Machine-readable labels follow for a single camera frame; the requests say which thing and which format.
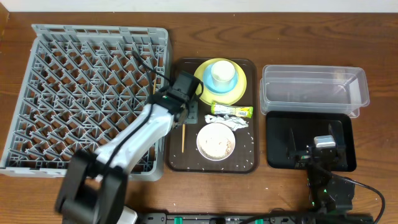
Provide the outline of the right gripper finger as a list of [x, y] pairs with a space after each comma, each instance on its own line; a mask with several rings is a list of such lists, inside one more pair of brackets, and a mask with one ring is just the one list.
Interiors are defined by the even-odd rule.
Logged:
[[296, 146], [295, 146], [295, 139], [294, 139], [294, 132], [292, 128], [289, 130], [289, 152], [295, 152], [296, 151]]
[[336, 130], [332, 124], [328, 125], [328, 132], [330, 135], [332, 135], [334, 142], [335, 142], [335, 147], [337, 149], [344, 149], [345, 148], [345, 140], [344, 136], [341, 132]]

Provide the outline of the wooden chopstick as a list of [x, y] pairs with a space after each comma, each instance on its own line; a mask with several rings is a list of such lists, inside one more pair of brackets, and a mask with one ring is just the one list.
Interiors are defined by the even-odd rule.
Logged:
[[182, 153], [184, 153], [185, 150], [185, 130], [186, 124], [182, 124]]
[[153, 94], [156, 93], [156, 85], [157, 85], [157, 77], [154, 78], [154, 84], [153, 84]]

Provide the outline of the white bowl with food residue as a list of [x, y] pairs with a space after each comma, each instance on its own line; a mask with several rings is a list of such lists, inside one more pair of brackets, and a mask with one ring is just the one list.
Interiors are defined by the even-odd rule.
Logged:
[[236, 139], [232, 130], [224, 124], [211, 123], [197, 134], [197, 150], [209, 161], [223, 161], [232, 155]]

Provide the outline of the white tissue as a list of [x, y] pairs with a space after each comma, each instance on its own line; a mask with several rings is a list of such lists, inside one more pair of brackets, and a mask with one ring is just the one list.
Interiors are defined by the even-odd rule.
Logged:
[[248, 122], [244, 119], [236, 116], [213, 116], [213, 115], [205, 115], [205, 122], [210, 123], [220, 123], [229, 127], [230, 130], [236, 131], [238, 129], [247, 128]]

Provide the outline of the green yellow snack wrapper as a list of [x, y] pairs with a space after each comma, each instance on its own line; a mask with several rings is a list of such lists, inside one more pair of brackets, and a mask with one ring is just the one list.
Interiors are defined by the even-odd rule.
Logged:
[[253, 109], [254, 108], [252, 106], [222, 105], [216, 102], [211, 104], [212, 114], [223, 114], [242, 118], [252, 118]]

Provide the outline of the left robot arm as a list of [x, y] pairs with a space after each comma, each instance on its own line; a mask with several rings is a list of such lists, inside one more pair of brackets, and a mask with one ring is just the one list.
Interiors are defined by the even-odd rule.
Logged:
[[138, 214], [124, 204], [131, 171], [154, 143], [184, 123], [199, 99], [203, 82], [180, 72], [169, 86], [151, 95], [141, 114], [109, 143], [70, 159], [55, 211], [64, 223], [135, 223]]

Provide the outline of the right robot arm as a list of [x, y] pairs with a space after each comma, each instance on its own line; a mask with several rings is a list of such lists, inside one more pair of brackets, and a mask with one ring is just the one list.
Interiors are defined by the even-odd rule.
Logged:
[[299, 141], [290, 129], [286, 156], [296, 169], [307, 170], [310, 199], [315, 210], [345, 213], [353, 208], [354, 185], [331, 173], [338, 166], [347, 167], [344, 136], [334, 131], [331, 124], [326, 136], [315, 136], [313, 143], [304, 150], [299, 149]]

